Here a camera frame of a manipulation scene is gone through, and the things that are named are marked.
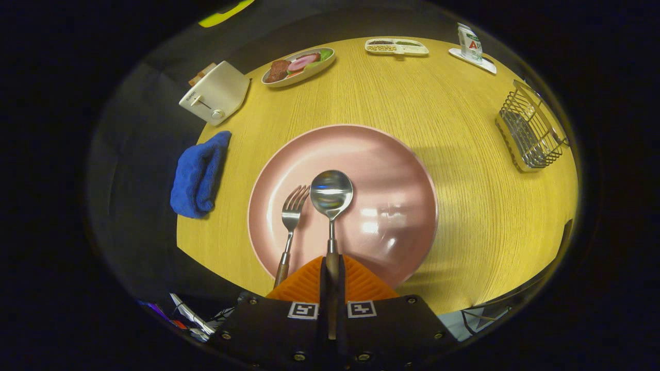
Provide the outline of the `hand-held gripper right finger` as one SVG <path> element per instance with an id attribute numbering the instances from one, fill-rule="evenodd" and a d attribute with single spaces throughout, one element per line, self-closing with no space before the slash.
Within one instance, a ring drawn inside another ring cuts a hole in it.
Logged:
<path id="1" fill-rule="evenodd" d="M 338 362 L 347 370 L 427 370 L 458 342 L 426 301 L 399 295 L 356 259 L 338 259 Z"/>

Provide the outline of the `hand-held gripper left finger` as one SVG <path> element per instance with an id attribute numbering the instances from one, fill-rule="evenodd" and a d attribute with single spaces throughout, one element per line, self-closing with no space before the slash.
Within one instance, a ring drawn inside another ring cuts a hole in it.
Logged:
<path id="1" fill-rule="evenodd" d="M 331 366 L 331 278 L 318 257 L 274 294 L 248 295 L 208 345 L 246 370 L 326 370 Z"/>

